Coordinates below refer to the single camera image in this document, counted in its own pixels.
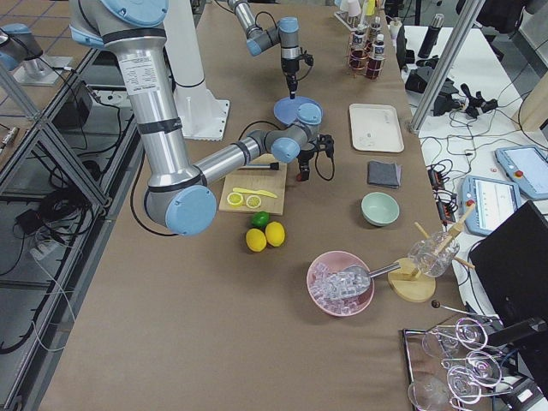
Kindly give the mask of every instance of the computer monitor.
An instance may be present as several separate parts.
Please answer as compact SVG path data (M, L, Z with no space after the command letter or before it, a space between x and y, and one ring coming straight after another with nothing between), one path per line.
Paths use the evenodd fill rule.
M470 259L505 327L531 317L548 322L548 222L532 201L489 234ZM548 397L548 331L515 345Z

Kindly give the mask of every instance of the yellow knife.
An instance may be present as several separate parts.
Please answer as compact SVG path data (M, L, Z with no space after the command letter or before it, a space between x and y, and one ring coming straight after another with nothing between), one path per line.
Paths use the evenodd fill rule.
M232 188L232 191L234 191L235 193L264 195L265 197L272 197L273 199L277 199L277 195L266 190L250 190L249 188L234 187Z

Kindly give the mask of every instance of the wooden cutting board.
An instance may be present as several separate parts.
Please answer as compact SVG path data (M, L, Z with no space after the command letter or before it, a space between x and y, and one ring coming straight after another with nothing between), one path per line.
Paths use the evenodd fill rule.
M271 154L260 156L252 163L275 163L277 160ZM232 212L257 212L268 211L270 214L281 216L283 214L283 201L285 199L285 177L288 174L288 165L280 163L280 170L236 170L224 178L223 193L219 201L219 211ZM251 190L267 190L277 195L277 199L260 195L261 205L258 208L248 208L245 199L250 194L243 194L244 204L239 207L230 205L226 198L232 192L232 188L249 188Z

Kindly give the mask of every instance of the warning label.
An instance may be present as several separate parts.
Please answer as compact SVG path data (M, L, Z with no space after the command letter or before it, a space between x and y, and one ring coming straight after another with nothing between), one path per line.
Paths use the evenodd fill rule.
M120 62L123 80L129 95L156 92L160 89L158 76L150 57L136 57Z

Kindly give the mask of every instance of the metal scoop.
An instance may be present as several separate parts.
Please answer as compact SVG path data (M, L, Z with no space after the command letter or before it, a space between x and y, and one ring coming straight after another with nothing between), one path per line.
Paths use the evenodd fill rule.
M369 290L375 277L398 268L401 268L400 263L393 263L374 271L367 271L360 265L348 266L325 279L324 298L335 301L362 295Z

